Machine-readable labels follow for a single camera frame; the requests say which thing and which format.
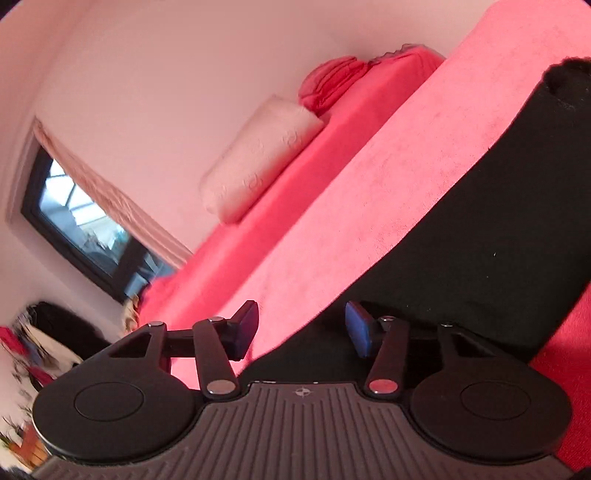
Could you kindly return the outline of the black pants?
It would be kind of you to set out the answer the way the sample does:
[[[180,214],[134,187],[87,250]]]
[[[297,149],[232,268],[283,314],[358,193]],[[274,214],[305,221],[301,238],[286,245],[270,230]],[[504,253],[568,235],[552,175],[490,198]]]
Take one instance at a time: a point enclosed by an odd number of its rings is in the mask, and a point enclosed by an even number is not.
[[[362,383],[345,305],[409,321],[404,380],[441,370],[441,324],[461,326],[571,394],[590,386],[590,337],[551,338],[590,284],[590,62],[551,66],[508,129],[419,223],[325,311],[239,381]]]

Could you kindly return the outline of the red bed sheet mattress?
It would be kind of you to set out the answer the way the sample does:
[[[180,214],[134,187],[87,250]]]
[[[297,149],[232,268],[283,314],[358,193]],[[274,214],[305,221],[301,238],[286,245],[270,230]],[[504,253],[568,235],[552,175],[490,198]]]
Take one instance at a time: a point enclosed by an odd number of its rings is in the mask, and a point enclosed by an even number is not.
[[[235,224],[218,225],[175,274],[142,292],[138,322],[186,329],[212,317],[235,295],[291,226],[377,131],[444,62],[423,45],[406,45],[370,64],[322,116],[325,128],[290,162]]]

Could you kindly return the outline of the pink blanket on bed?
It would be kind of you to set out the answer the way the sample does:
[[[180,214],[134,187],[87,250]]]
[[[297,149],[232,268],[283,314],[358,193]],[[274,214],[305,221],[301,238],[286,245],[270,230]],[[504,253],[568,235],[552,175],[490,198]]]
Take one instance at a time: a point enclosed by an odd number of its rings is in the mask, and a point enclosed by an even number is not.
[[[260,307],[247,366],[325,311],[385,257],[508,129],[553,65],[590,62],[590,8],[582,1],[501,1],[436,73],[377,132],[290,228],[231,299]],[[590,337],[590,284],[551,344],[573,328]],[[561,459],[590,463],[590,386],[562,387],[573,419]]]

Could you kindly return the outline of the beige cloth on bed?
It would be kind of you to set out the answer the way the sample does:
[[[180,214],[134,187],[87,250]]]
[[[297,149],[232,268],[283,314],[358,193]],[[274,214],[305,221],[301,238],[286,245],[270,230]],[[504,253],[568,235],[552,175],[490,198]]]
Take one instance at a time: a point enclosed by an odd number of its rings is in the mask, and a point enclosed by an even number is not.
[[[122,310],[122,335],[127,335],[138,328],[139,297],[133,295],[123,303]]]

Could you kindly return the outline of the hanging black coat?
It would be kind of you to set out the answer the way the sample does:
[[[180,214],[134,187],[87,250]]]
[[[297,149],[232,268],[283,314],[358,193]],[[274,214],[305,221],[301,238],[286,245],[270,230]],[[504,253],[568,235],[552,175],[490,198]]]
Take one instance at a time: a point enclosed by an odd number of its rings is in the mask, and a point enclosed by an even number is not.
[[[111,345],[95,326],[54,303],[31,304],[25,312],[32,339],[60,359],[79,364]]]

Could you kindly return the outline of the pink lace curtain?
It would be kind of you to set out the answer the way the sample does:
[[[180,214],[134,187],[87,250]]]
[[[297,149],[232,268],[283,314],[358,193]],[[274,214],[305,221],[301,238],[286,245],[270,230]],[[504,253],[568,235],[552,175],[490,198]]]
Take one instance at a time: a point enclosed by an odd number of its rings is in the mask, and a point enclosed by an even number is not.
[[[124,192],[100,176],[64,146],[38,119],[32,124],[38,143],[74,182],[116,223],[144,247],[175,268],[192,255],[190,249],[166,231]]]

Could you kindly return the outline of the light pink pillow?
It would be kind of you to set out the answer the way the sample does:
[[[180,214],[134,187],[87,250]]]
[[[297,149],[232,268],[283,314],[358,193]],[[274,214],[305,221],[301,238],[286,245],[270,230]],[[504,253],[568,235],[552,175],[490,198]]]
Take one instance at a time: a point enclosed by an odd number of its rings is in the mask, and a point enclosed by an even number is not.
[[[238,223],[324,128],[308,109],[271,96],[201,179],[205,210],[222,224]]]

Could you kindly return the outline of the hanging red garment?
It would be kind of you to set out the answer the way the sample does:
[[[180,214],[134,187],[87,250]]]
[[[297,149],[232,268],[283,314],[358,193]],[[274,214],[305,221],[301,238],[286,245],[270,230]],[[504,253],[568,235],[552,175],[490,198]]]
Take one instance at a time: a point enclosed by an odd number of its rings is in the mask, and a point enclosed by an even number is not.
[[[21,383],[29,379],[37,390],[54,381],[54,377],[43,368],[39,356],[34,356],[27,345],[9,328],[1,327],[1,347],[12,359],[12,376]]]

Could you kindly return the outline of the dark framed window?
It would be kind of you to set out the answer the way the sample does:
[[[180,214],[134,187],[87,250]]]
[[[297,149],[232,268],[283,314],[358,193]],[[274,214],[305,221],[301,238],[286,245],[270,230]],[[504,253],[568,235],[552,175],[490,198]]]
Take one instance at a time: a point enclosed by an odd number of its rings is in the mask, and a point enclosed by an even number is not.
[[[175,272],[106,215],[42,147],[21,213],[63,258],[119,303]]]

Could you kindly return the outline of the wooden shelf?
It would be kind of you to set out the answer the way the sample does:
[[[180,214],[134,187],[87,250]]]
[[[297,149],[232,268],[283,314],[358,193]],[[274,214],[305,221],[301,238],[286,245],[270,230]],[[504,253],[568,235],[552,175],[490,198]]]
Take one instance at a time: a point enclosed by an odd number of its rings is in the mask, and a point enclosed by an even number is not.
[[[49,452],[31,421],[18,426],[9,424],[1,432],[1,447],[17,462],[18,467],[32,471],[49,459]]]

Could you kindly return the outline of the folded red quilt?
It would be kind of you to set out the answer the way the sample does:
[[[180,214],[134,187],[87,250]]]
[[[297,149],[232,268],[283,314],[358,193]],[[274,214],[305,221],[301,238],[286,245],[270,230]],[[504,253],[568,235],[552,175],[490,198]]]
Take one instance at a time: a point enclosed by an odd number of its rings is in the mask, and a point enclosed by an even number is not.
[[[317,116],[322,116],[370,70],[368,62],[355,56],[329,60],[315,68],[301,82],[298,103]]]

